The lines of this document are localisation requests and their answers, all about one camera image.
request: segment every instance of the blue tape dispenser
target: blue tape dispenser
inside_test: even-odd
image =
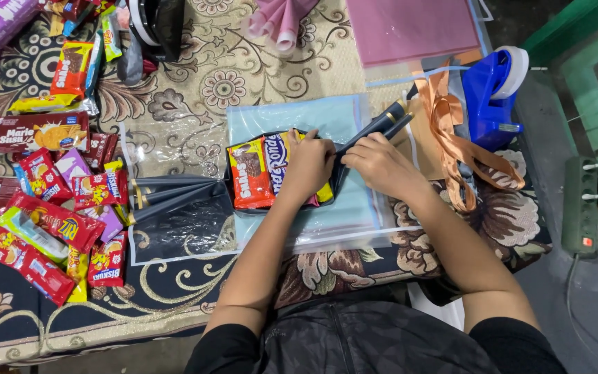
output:
[[[504,46],[463,74],[473,143],[494,152],[523,132],[522,124],[511,121],[511,108],[528,66],[529,58],[524,49]]]

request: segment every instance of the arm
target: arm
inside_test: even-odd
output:
[[[342,162],[359,171],[370,188],[403,200],[419,218],[446,273],[464,293],[466,332],[492,317],[519,319],[539,328],[512,274],[382,134],[361,139]]]
[[[329,180],[336,149],[331,140],[309,132],[299,141],[290,131],[290,163],[276,201],[241,252],[216,302],[205,334],[227,323],[244,325],[260,336],[274,294],[288,230],[311,195]]]

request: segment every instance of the ribbon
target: ribbon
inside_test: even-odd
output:
[[[443,66],[448,65],[449,60],[443,64]],[[520,190],[525,187],[525,180],[509,161],[454,133],[454,125],[463,123],[463,109],[461,101],[449,94],[449,70],[430,75],[428,80],[426,78],[416,79],[415,84],[424,109],[430,118],[431,134],[437,140],[440,152],[446,191],[456,210],[467,213],[477,207],[477,197],[461,176],[458,161],[469,166],[479,178],[501,190]],[[516,181],[515,186],[501,186],[488,174],[481,171],[474,160],[507,174]],[[465,190],[465,201],[461,198],[461,188]]]

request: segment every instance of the patterned rug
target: patterned rug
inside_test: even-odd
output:
[[[371,113],[376,114],[408,88],[364,87],[344,0],[320,1],[301,20],[298,50],[289,57],[278,56],[262,40],[242,36],[238,20],[253,12],[253,0],[189,0],[189,4],[177,63],[162,63],[133,87],[117,78],[115,62],[105,64],[100,75],[101,114],[94,125],[104,132],[117,132],[124,125],[125,147],[137,177],[222,175],[228,106],[366,92]],[[87,25],[76,39],[89,40],[93,34],[94,26]],[[0,115],[17,98],[47,92],[65,40],[47,35],[48,20],[38,16],[4,51]],[[499,153],[526,177],[526,187],[504,192],[477,181],[478,208],[464,219],[507,267],[518,271],[550,251],[550,237],[521,152],[512,144]],[[12,175],[10,164],[0,155],[0,175]],[[506,177],[492,176],[502,181]],[[444,183],[433,185],[447,201]],[[398,226],[417,224],[403,202],[393,202],[392,208]],[[231,220],[217,230],[233,235],[227,225]],[[59,309],[22,284],[12,269],[0,266],[0,364],[28,365],[159,336],[199,333],[235,260],[220,256],[129,266],[124,287],[96,287],[88,302]],[[372,285],[443,275],[424,232],[397,233],[391,248],[293,256],[283,267],[276,308]],[[440,297],[455,295],[445,292]]]

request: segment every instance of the purple snack box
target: purple snack box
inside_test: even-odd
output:
[[[105,230],[103,230],[103,234],[100,236],[101,241],[104,243],[110,242],[112,238],[124,229],[119,217],[117,217],[114,209],[109,205],[86,208],[83,212],[88,217],[105,222]]]
[[[0,0],[0,48],[38,13],[38,0]]]
[[[66,152],[59,161],[54,163],[54,166],[59,170],[59,174],[61,174],[71,190],[73,189],[71,178],[74,176],[89,176],[92,174],[91,169],[87,166],[84,158],[82,158],[82,155],[75,148]]]

